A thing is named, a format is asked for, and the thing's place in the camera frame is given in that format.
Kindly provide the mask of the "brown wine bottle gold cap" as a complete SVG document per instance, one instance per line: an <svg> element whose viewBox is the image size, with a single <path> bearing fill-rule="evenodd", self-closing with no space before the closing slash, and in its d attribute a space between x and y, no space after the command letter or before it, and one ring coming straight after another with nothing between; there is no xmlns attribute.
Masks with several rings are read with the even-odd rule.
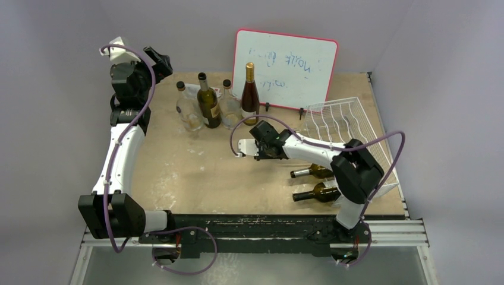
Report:
<svg viewBox="0 0 504 285"><path fill-rule="evenodd" d="M258 122L258 117L247 119L249 116L258 115L260 112L259 94L254 77L254 63L245 65L245 83L241 98L242 117L246 118L245 125L253 126Z"/></svg>

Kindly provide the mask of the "clear glass bottle black cap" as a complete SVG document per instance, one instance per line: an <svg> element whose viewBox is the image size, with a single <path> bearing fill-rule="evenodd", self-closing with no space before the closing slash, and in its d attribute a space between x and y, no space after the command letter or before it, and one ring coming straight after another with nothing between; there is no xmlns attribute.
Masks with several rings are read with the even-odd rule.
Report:
<svg viewBox="0 0 504 285"><path fill-rule="evenodd" d="M219 101L220 118L226 129L233 129L242 119L240 99L234 96L231 80L223 80L223 92Z"/></svg>

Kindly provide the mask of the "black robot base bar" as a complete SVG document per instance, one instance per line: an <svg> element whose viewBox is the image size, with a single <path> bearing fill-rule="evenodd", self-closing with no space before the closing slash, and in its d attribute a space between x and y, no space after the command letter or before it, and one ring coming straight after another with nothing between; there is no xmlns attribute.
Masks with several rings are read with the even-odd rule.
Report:
<svg viewBox="0 0 504 285"><path fill-rule="evenodd" d="M174 214L170 229L179 234L146 233L138 241L181 247L182 258L202 253L309 254L350 261L367 246L369 226L347 230L331 214Z"/></svg>

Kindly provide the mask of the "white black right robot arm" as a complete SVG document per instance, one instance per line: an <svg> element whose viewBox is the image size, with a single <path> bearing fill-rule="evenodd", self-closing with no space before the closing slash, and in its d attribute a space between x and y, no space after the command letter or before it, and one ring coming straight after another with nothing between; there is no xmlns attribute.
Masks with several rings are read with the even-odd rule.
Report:
<svg viewBox="0 0 504 285"><path fill-rule="evenodd" d="M336 215L335 237L343 242L357 234L364 206L385 172L364 144L356 139L330 143L284 129L278 132L270 123L260 121L250 130L251 139L241 139L238 151L261 159L296 159L332 171L343 200Z"/></svg>

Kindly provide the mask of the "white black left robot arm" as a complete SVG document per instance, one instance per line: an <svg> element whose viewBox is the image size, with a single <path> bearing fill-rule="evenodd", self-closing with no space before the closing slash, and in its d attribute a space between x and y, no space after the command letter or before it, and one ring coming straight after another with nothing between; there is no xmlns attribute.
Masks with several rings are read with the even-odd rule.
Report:
<svg viewBox="0 0 504 285"><path fill-rule="evenodd" d="M150 122L149 105L156 84L173 73L170 58L150 46L137 52L119 43L105 45L100 53L112 62L111 139L100 176L91 194L79 197L78 210L95 239L154 232L161 242L172 242L177 227L171 212L144 210L131 197L135 163Z"/></svg>

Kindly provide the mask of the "white ruler set package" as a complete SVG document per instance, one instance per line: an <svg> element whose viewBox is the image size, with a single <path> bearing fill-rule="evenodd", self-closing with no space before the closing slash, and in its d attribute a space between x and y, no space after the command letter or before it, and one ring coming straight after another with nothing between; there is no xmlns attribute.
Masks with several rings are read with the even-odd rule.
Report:
<svg viewBox="0 0 504 285"><path fill-rule="evenodd" d="M222 92L221 92L220 88L210 87L210 89L212 89L216 93L216 96L218 99L222 96ZM200 90L200 86L197 84L187 84L187 83L185 84L185 92L186 92L187 96L192 99L197 98L197 93L199 92L199 90Z"/></svg>

